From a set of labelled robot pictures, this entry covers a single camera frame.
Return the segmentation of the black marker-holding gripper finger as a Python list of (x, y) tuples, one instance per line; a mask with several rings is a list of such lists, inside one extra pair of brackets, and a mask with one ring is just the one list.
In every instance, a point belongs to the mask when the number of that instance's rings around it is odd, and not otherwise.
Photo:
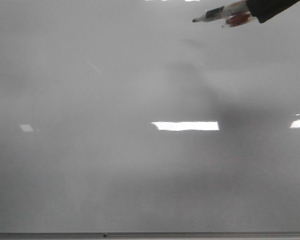
[(300, 0), (247, 0), (246, 5), (251, 15), (260, 24), (285, 11)]

